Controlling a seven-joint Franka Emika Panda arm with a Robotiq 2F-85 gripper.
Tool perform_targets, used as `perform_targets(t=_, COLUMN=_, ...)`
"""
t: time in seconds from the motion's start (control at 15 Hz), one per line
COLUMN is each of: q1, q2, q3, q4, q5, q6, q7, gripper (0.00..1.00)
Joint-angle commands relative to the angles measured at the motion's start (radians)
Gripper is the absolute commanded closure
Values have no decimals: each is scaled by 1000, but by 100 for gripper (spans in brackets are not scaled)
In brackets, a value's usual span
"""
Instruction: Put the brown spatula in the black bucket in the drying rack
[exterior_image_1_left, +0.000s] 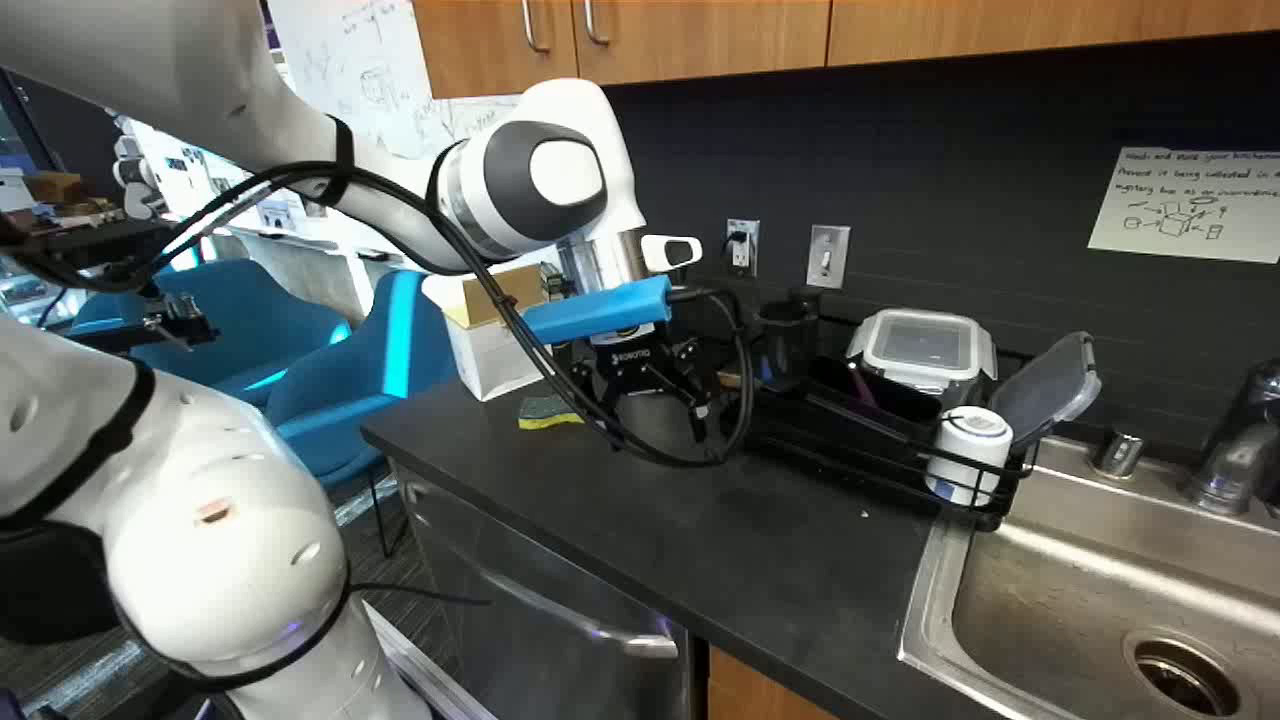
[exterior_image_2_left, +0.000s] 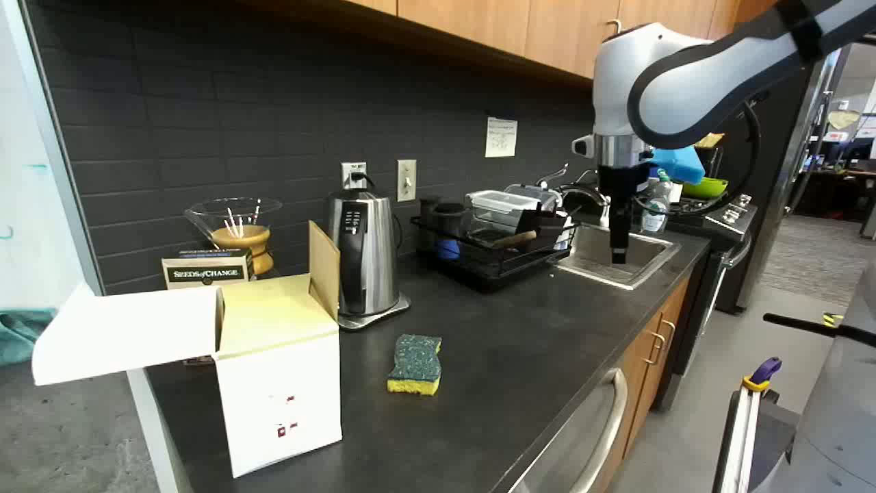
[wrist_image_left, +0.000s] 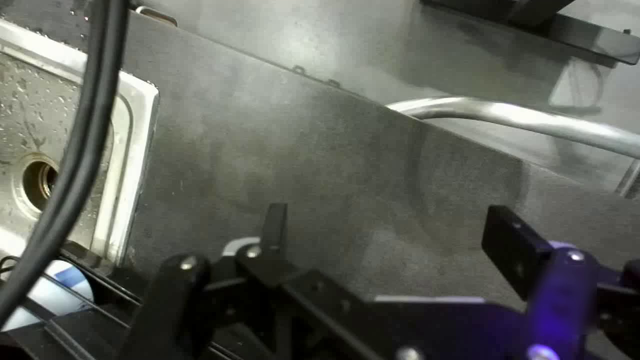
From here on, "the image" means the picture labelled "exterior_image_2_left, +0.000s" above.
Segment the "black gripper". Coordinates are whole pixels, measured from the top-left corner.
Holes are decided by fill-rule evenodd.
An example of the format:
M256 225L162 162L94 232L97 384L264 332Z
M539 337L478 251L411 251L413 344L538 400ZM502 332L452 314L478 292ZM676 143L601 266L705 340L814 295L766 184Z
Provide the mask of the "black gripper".
M649 178L649 164L602 167L601 192L612 199L612 259L626 263L630 248L630 212L638 185Z

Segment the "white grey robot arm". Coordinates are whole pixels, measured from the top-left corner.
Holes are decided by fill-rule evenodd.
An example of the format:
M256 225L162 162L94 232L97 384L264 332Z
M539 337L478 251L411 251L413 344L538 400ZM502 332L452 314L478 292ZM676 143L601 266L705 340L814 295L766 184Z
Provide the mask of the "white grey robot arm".
M724 37L660 22L602 41L595 66L601 192L612 197L612 259L626 263L641 151L687 148L749 97L871 32L876 0L777 0Z

